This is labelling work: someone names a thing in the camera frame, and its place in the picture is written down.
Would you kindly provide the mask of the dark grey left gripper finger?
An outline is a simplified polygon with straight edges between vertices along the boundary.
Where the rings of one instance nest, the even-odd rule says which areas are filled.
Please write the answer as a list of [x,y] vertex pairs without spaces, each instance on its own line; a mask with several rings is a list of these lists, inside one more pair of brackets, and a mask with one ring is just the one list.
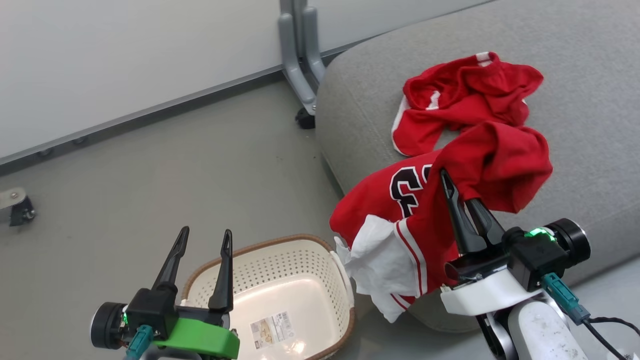
[[233,232],[227,228],[221,245],[221,262],[214,292],[208,301],[208,309],[214,313],[229,313],[234,307],[233,287]]
[[189,235],[190,227],[182,227],[151,287],[153,291],[178,292],[178,287],[176,287],[175,282],[180,261],[186,253]]

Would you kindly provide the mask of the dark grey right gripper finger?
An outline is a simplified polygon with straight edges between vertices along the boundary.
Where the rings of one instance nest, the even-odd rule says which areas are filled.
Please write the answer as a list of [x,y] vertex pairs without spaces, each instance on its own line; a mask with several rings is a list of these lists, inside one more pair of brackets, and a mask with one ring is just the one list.
[[491,211],[484,205],[480,198],[473,198],[465,202],[471,216],[471,221],[487,246],[493,247],[502,244],[505,230]]
[[467,255],[484,251],[487,248],[486,241],[476,232],[473,223],[467,216],[464,201],[460,198],[460,192],[450,174],[445,168],[442,168],[439,171],[439,176],[459,253]]

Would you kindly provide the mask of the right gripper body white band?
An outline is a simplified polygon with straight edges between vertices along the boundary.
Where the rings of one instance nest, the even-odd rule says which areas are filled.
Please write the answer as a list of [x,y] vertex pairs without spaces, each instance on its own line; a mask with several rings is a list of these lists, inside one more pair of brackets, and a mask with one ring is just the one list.
[[457,281],[440,295],[449,313],[473,317],[518,305],[542,291],[544,276],[562,277],[591,257],[585,231],[571,219],[497,234],[497,244],[446,263],[446,275]]

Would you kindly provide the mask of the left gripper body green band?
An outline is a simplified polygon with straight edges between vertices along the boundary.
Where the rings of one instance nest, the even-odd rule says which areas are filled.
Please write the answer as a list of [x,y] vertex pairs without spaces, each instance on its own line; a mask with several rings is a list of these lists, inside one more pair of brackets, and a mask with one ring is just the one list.
[[141,360],[235,360],[240,338],[230,327],[230,312],[176,305],[176,292],[142,288],[130,303],[106,301],[90,323],[90,341],[99,349],[126,350],[142,325],[154,330]]

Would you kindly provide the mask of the red jersey with number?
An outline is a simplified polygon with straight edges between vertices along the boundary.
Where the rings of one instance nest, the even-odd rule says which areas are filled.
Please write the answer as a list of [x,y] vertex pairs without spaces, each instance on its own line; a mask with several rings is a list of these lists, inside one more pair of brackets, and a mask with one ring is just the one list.
[[553,173],[542,134],[487,122],[439,150],[409,157],[363,178],[339,201],[329,225],[336,252],[359,294],[388,322],[422,296],[454,285],[445,264],[464,254],[457,244],[441,171],[460,199],[516,214]]

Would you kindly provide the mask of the red shorts white stripe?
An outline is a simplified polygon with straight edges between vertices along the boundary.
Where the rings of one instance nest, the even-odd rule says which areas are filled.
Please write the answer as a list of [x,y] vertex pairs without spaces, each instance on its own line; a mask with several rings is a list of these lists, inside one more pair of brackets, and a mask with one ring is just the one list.
[[530,114],[526,98],[543,81],[534,67],[491,51],[432,66],[405,82],[391,143],[416,157],[432,152],[445,130],[466,132],[485,122],[523,126]]

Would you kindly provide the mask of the grey sofa cushion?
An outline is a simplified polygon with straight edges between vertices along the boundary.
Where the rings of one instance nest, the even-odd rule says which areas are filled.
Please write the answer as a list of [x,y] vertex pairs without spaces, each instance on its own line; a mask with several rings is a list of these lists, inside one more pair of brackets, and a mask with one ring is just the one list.
[[[495,0],[338,55],[318,89],[316,133],[344,195],[409,158],[392,141],[405,82],[486,51],[542,74],[522,126],[544,136],[553,167],[522,210],[490,210],[498,223],[524,231],[578,223],[590,258],[564,272],[570,285],[640,260],[640,0]],[[441,332],[475,330],[473,317],[448,314],[442,304],[442,287],[456,284],[421,296],[394,322],[413,315]]]

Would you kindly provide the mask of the paper label sticker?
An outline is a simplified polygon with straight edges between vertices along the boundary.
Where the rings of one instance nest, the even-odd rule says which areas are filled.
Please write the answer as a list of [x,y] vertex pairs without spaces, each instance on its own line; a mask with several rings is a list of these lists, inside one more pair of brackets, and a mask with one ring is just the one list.
[[256,350],[274,346],[295,337],[295,330],[287,311],[250,323],[250,330]]

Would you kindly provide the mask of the cream perforated laundry basket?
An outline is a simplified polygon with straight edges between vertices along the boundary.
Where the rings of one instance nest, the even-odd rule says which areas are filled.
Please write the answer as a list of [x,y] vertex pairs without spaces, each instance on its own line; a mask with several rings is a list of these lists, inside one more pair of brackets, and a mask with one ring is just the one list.
[[[234,251],[233,303],[238,360],[330,360],[356,321],[354,290],[339,256],[310,234]],[[256,350],[250,324],[280,312],[288,312],[295,337]]]

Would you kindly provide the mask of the caster with silver plate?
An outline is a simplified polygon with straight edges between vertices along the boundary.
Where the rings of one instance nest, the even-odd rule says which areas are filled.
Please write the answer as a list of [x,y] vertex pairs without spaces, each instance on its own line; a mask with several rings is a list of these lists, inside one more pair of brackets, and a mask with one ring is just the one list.
[[0,191],[0,224],[19,227],[36,217],[35,208],[23,187]]

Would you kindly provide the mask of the black caster wheel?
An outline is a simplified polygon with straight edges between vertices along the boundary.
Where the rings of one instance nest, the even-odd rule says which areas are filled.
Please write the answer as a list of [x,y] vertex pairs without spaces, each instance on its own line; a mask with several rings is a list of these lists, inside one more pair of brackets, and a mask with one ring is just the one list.
[[306,108],[302,107],[295,114],[295,123],[303,130],[313,130],[316,128],[315,116],[309,114]]

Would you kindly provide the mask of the grey partition foot bracket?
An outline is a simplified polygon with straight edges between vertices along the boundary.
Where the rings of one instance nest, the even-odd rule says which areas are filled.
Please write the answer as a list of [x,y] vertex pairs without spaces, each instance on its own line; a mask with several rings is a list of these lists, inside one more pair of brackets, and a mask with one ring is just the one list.
[[317,86],[326,66],[320,52],[318,10],[308,0],[279,0],[282,69],[302,108],[316,115]]

